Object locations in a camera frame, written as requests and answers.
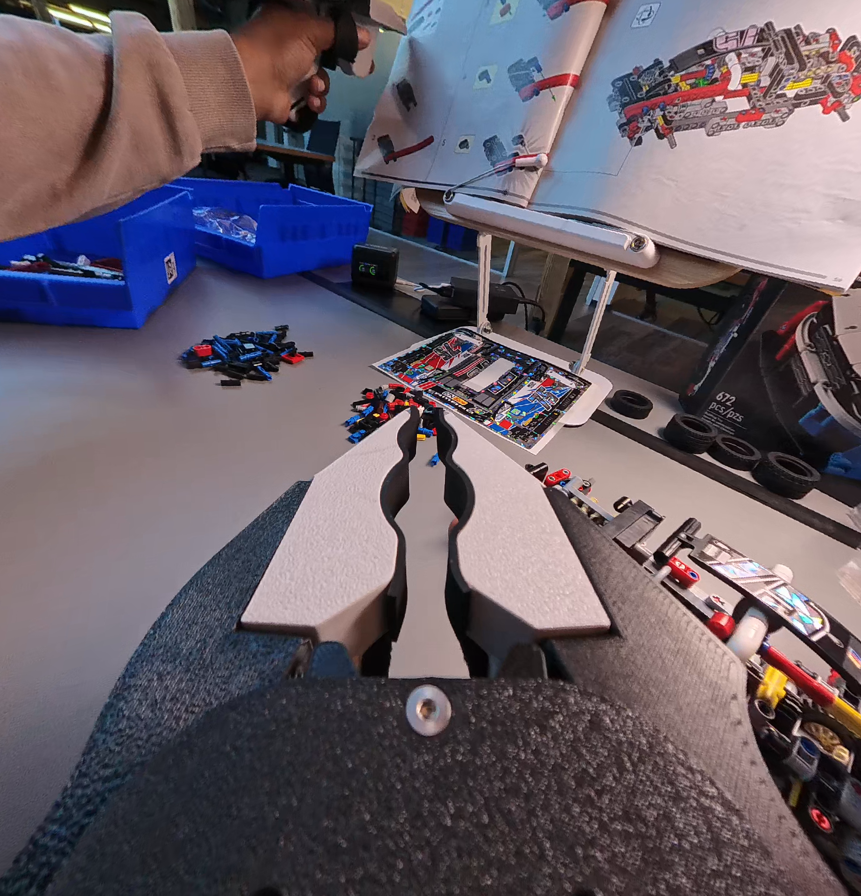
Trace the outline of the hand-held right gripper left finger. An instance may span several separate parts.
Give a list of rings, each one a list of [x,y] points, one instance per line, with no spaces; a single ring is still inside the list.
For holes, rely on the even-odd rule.
[[[397,415],[312,479],[240,617],[255,632],[338,643],[387,676],[407,602],[404,535],[421,412]]]

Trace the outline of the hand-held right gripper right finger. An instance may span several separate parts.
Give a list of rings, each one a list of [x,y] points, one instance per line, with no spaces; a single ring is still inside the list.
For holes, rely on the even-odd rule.
[[[496,675],[519,646],[610,632],[548,491],[453,414],[436,418],[452,517],[445,602],[469,675]]]

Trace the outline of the pile of colourful lego pieces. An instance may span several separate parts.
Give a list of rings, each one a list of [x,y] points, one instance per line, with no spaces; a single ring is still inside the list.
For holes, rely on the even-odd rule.
[[[347,441],[351,445],[359,444],[389,421],[402,414],[408,416],[415,409],[419,419],[410,455],[413,460],[419,444],[437,438],[437,407],[430,394],[416,385],[390,383],[366,388],[352,403],[352,415],[343,423],[348,433]]]

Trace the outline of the pile of blue black pins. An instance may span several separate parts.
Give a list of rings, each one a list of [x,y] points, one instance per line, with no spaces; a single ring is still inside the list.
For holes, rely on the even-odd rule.
[[[180,352],[177,364],[190,372],[210,373],[223,389],[237,389],[245,382],[270,383],[285,366],[314,356],[290,340],[289,333],[289,326],[282,324],[268,330],[214,334]]]

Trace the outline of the partly built lego car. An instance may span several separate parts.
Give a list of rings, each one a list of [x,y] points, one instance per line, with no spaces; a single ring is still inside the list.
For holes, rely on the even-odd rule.
[[[657,547],[663,516],[621,497],[606,511],[568,469],[527,472],[564,494],[746,669],[743,710],[780,796],[848,894],[861,894],[861,643],[805,596],[689,518]]]

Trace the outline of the heap of larger lego parts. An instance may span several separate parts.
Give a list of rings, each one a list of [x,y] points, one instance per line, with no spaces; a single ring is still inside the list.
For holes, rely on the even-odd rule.
[[[19,259],[12,260],[7,265],[7,270],[13,273],[49,274],[111,282],[125,280],[121,266],[105,266],[102,263],[94,263],[85,255],[78,256],[78,259],[73,262],[60,261],[44,253],[27,253]]]

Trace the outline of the blue bin with code sticker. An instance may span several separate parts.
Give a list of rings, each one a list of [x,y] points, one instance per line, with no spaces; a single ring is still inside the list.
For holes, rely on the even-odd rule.
[[[196,266],[193,199],[166,185],[98,217],[0,242],[0,322],[138,329]],[[116,259],[120,280],[9,269],[25,255],[53,262]]]

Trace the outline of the person's left forearm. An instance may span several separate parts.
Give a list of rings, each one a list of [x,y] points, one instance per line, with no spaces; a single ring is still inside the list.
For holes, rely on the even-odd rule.
[[[161,33],[114,13],[111,35],[0,14],[0,242],[122,206],[247,152],[257,120],[222,29]]]

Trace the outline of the open lego instruction book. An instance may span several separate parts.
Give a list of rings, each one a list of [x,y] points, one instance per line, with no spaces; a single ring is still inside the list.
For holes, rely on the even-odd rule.
[[[861,273],[861,1],[415,2],[360,175]]]

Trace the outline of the person's left hand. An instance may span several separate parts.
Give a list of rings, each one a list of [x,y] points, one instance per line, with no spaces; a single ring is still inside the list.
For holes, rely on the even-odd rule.
[[[325,111],[330,80],[318,60],[335,43],[331,19],[301,5],[264,5],[232,40],[257,121],[284,125],[299,99],[317,116]]]

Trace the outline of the holographic sticker sheet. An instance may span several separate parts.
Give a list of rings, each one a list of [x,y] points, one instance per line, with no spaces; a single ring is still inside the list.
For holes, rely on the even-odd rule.
[[[567,423],[578,425],[601,398],[597,386],[559,361],[472,327],[414,343],[372,366],[529,454],[538,454]]]

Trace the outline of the blue plastic bin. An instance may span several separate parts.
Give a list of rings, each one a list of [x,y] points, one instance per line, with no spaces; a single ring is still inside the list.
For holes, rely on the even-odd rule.
[[[181,177],[171,183],[190,194],[193,206],[214,206],[257,220],[257,243],[202,232],[197,254],[224,268],[260,279],[349,263],[366,242],[373,207],[300,185]]]

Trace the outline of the crumpled clear plastic bags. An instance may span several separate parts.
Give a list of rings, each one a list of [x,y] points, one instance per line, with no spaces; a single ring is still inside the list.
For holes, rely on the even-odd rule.
[[[202,232],[251,247],[257,243],[257,220],[245,213],[214,206],[195,206],[193,218],[196,228]]]

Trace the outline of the black charger with green lights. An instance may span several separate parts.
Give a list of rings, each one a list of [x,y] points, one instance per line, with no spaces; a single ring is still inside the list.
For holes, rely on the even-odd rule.
[[[351,283],[355,287],[392,290],[398,279],[400,252],[368,243],[356,244],[351,256]]]

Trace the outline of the white metal book stand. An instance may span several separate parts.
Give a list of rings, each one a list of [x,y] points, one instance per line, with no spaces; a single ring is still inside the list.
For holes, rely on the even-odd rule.
[[[492,238],[509,238],[523,245],[558,255],[567,260],[589,263],[602,268],[606,277],[593,322],[586,336],[580,360],[572,373],[588,382],[589,387],[568,412],[564,426],[586,423],[612,390],[603,375],[586,372],[593,343],[604,316],[604,301],[618,274],[626,274],[661,287],[691,289],[705,287],[736,275],[739,267],[707,260],[695,255],[660,248],[649,237],[638,233],[600,226],[573,218],[564,218],[536,210],[520,208],[497,200],[461,192],[419,188],[417,202],[429,213],[451,219],[478,232],[479,286],[477,322],[474,330],[492,336],[489,321]]]

